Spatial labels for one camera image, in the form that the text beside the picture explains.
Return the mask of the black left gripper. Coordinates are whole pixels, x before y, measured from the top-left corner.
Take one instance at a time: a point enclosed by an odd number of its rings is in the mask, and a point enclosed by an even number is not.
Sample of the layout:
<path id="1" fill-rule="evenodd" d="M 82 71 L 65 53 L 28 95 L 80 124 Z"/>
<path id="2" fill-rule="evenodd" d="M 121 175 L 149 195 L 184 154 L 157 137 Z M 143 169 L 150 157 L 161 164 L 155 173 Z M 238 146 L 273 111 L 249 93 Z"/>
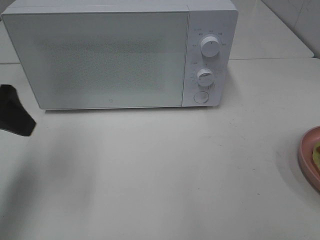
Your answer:
<path id="1" fill-rule="evenodd" d="M 36 121 L 25 110 L 17 90 L 9 84 L 0 85 L 0 129 L 23 137 L 31 136 Z"/>

